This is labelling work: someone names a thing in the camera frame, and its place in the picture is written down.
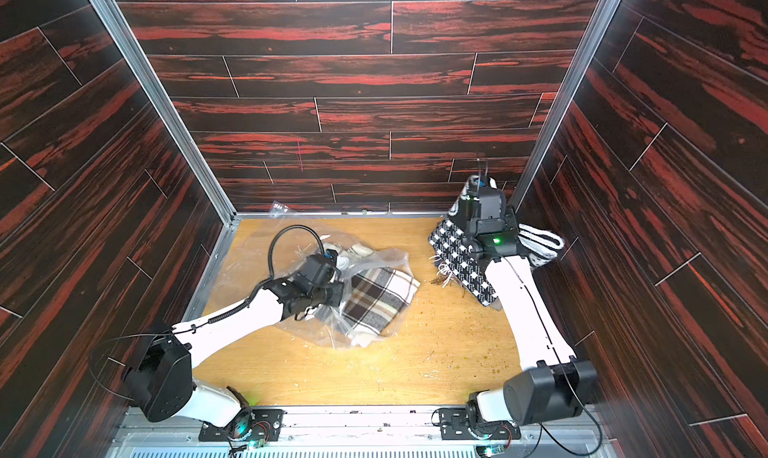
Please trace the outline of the black white checkered scarf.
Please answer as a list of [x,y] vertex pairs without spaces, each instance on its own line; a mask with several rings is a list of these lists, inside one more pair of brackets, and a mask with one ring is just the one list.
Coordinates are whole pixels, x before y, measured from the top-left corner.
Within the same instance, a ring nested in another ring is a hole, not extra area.
[[434,250],[433,261],[441,275],[459,284],[483,306],[490,306],[498,299],[498,294],[462,238],[462,230],[449,218],[443,218],[428,237]]

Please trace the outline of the clear plastic vacuum bag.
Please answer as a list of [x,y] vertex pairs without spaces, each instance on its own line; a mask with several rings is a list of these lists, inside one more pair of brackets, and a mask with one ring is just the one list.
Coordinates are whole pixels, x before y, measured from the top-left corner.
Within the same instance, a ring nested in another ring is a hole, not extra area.
[[239,302],[204,317],[215,350],[280,326],[321,346],[365,348],[395,335],[420,288],[407,252],[289,222],[270,239],[265,277]]

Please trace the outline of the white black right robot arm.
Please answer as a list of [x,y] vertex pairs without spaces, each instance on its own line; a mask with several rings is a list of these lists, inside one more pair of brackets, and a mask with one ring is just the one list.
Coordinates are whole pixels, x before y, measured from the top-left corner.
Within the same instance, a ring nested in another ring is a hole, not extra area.
[[464,244],[501,304],[521,367],[501,387],[470,396],[471,427],[543,424],[581,415],[597,372],[565,341],[533,278],[534,269],[558,256],[563,239],[518,222],[505,193],[486,174],[471,176],[456,204]]

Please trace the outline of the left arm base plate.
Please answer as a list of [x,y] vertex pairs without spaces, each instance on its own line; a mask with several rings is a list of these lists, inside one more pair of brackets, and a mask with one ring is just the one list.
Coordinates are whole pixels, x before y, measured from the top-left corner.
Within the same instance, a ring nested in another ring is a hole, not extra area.
[[263,445],[279,439],[285,411],[279,408],[251,408],[239,412],[224,427],[203,423],[200,442]]

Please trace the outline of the black smiley face scarf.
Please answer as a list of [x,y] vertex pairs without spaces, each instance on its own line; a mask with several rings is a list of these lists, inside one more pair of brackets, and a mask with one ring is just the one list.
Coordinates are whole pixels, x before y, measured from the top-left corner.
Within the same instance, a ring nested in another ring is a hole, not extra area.
[[476,236],[499,231],[503,227],[502,191],[489,178],[472,175],[465,182],[450,208],[450,220],[465,234]]

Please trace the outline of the cream brown plaid scarf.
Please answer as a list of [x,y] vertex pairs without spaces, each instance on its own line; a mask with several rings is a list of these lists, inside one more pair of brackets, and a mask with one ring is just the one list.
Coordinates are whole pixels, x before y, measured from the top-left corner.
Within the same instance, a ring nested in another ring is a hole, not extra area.
[[320,309],[317,317],[340,336],[337,344],[365,348],[395,335],[420,287],[409,254],[398,248],[375,250],[363,243],[329,248],[338,253],[342,298],[339,305]]

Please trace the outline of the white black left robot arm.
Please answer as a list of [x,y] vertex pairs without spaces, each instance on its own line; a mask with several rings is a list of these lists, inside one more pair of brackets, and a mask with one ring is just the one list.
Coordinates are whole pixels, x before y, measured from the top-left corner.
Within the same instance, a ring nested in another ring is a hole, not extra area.
[[234,426],[245,418],[247,401],[230,388],[195,378],[194,368],[257,330],[337,303],[343,284],[336,274],[334,253],[312,254],[290,275],[263,281],[238,303],[143,338],[123,375],[130,399],[153,423],[184,417]]

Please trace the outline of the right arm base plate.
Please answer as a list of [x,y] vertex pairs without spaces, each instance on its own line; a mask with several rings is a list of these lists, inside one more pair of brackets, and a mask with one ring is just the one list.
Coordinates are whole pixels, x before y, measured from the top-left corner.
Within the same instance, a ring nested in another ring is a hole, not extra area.
[[506,440],[521,438],[519,427],[511,421],[486,421],[472,406],[448,406],[437,408],[430,423],[439,429],[444,441],[458,440]]

